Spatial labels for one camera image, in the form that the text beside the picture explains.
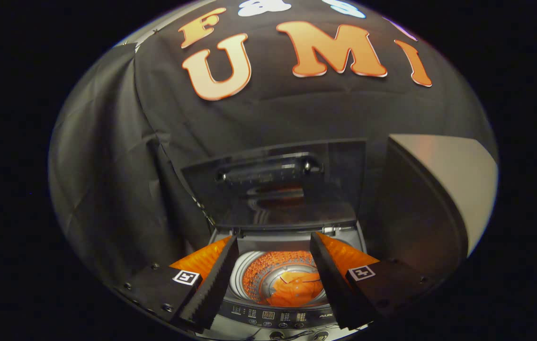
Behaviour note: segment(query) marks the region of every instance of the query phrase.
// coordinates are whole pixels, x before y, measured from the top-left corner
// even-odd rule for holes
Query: washing machine
[[[365,155],[365,140],[333,140],[257,149],[182,170],[214,230],[209,243],[236,235],[240,251],[214,324],[199,335],[268,340],[308,330],[330,329],[338,338],[352,333],[336,325],[309,245],[311,233],[321,232],[367,252],[357,219]]]

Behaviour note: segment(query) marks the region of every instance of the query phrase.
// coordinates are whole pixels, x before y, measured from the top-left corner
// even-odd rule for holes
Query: white panel
[[[468,255],[485,231],[498,187],[498,166],[476,140],[455,136],[392,134],[441,183],[466,227]]]

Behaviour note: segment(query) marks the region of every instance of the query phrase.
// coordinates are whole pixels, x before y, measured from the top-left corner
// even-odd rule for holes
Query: washing machine lid
[[[354,224],[366,168],[366,140],[274,145],[181,169],[216,227],[305,229]]]

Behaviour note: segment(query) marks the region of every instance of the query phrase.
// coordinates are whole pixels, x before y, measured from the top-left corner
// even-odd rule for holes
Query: orange fabric in drum
[[[271,306],[304,306],[323,290],[317,272],[284,272],[280,279],[273,286],[277,291],[267,298]]]
[[[260,292],[256,292],[256,290],[258,290],[260,283],[264,280],[266,274],[263,275],[263,273],[267,268],[274,268],[275,266],[281,265],[311,266],[311,264],[313,264],[313,256],[308,251],[267,252],[252,262],[245,271],[242,279],[245,293],[251,299],[261,304],[282,307],[303,306],[319,295],[323,289],[319,274],[309,274],[307,272],[284,272],[284,274],[281,275],[281,280],[275,282],[275,285],[273,285],[277,292],[266,300],[261,300]],[[299,285],[298,289],[296,289],[292,281],[299,278],[301,281],[316,282],[310,284],[304,283],[303,285]]]
[[[213,242],[208,246],[201,248],[183,259],[172,263],[170,266],[175,269],[197,272],[201,274],[201,284],[203,285],[206,278],[210,275],[210,271],[218,260],[219,255],[223,252],[224,247],[232,236]]]
[[[334,238],[330,238],[322,233],[317,233],[321,238],[321,242],[325,245],[331,259],[336,264],[342,278],[350,287],[349,281],[346,279],[346,272],[349,269],[358,268],[364,265],[370,265],[379,262],[379,260],[366,254],[363,251],[357,250],[344,242],[340,242]]]

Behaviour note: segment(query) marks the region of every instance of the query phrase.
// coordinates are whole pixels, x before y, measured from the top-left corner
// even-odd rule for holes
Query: black fabric backdrop
[[[498,160],[496,142],[479,100],[466,80],[424,41],[399,32],[380,14],[344,15],[316,0],[298,0],[286,11],[240,17],[239,2],[217,0],[177,18],[146,39],[102,56],[67,99],[54,128],[48,166],[59,223],[76,253],[109,285],[122,283],[149,263],[184,257],[184,239],[198,250],[209,239],[195,203],[174,181],[179,169],[204,158],[325,139],[366,138],[367,167],[359,218],[371,235],[388,134],[474,138]],[[214,32],[181,48],[178,28],[225,7]],[[290,38],[275,27],[308,21],[335,36],[338,25],[360,26],[381,63],[384,78],[351,71],[297,78]],[[232,73],[215,46],[247,33],[249,84],[220,101],[201,99],[182,61],[209,48],[216,80]],[[415,84],[395,39],[418,50],[430,88]],[[348,68],[353,63],[348,60]]]

